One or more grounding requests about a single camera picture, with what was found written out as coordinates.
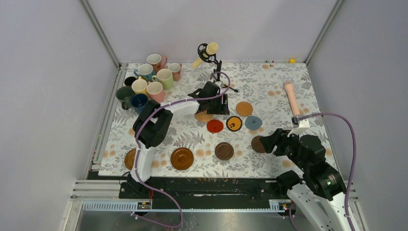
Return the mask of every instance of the white wall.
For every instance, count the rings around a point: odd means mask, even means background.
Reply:
[[[0,1],[0,230],[58,229],[114,75],[79,1]]]
[[[407,11],[406,0],[346,1],[309,65],[322,111],[355,128],[354,183],[370,231],[407,229]],[[350,132],[343,121],[326,120],[348,172]]]
[[[336,0],[89,0],[122,62],[159,53],[193,61],[217,42],[223,61],[302,61]]]

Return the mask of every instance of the pink mug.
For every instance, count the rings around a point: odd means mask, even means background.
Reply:
[[[163,90],[163,85],[159,82],[153,82],[147,85],[147,93],[152,100],[158,103],[163,103],[165,100],[165,91]]]
[[[147,62],[153,66],[154,72],[157,74],[163,68],[167,68],[165,64],[167,63],[167,57],[161,56],[159,54],[151,54],[147,57]]]
[[[168,69],[173,73],[173,80],[178,81],[180,79],[181,64],[170,64]]]

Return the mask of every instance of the mug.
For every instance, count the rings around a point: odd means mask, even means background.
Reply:
[[[165,100],[165,91],[163,85],[159,82],[153,82],[147,86],[147,93],[152,100],[158,103],[163,103]]]
[[[151,81],[152,76],[154,75],[153,66],[150,64],[143,64],[139,67],[139,69],[135,69],[133,73],[136,76],[141,76],[147,81]]]
[[[125,84],[125,86],[131,87],[134,81],[136,81],[136,78],[133,76],[130,76],[130,77],[125,78],[125,81],[123,83]]]
[[[160,56],[159,54],[151,54],[147,57],[147,62],[153,66],[154,72],[157,72],[163,68],[165,68],[165,64],[167,63],[166,56]]]
[[[132,88],[121,87],[116,91],[116,98],[122,103],[122,109],[127,110],[132,107],[132,97],[135,95]]]
[[[181,64],[170,64],[168,69],[173,73],[173,80],[178,81],[180,79]]]
[[[169,69],[161,69],[156,76],[152,77],[152,80],[160,82],[165,90],[173,87],[173,73]]]
[[[147,94],[147,81],[139,78],[136,81],[132,83],[132,90],[135,92],[135,94]]]
[[[140,115],[148,101],[149,99],[145,94],[136,94],[133,96],[131,102],[135,111]]]

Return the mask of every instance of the gray coaster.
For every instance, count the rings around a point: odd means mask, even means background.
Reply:
[[[262,126],[262,120],[259,117],[250,115],[245,120],[245,127],[249,130],[255,131]]]

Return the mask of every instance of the leaf pattern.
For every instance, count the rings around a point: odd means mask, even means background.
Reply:
[[[133,70],[141,64],[128,64],[126,77],[134,76]],[[304,64],[264,64],[223,63],[222,71],[231,79],[231,84],[238,93],[228,91],[230,115],[214,115],[223,123],[230,116],[238,116],[242,122],[245,117],[237,114],[235,107],[241,101],[250,102],[254,108],[253,115],[262,119],[263,125],[257,131],[248,130],[245,125],[237,132],[224,128],[219,133],[209,133],[206,123],[197,121],[193,115],[173,120],[164,141],[156,147],[152,176],[166,177],[211,177],[211,178],[272,178],[288,170],[299,175],[302,171],[285,156],[259,154],[253,151],[253,137],[272,134],[277,128],[291,129],[292,111],[283,83],[293,82],[299,109],[303,114],[319,112],[316,96],[310,76]],[[214,65],[203,63],[196,69],[191,64],[183,64],[181,79],[175,82],[173,89],[166,91],[165,102],[187,97],[198,88],[202,88],[210,78]],[[102,176],[121,176],[127,172],[124,165],[126,153],[136,147],[133,123],[137,114],[129,109],[122,110],[116,103],[115,115],[105,147],[99,174]],[[316,135],[325,148],[330,144],[322,118],[309,119],[311,128],[307,134]],[[227,161],[219,160],[214,150],[220,142],[228,142],[234,148],[234,156]],[[170,163],[172,152],[179,147],[187,147],[194,153],[193,165],[183,171],[173,168]],[[327,162],[335,166],[331,152],[326,156]]]

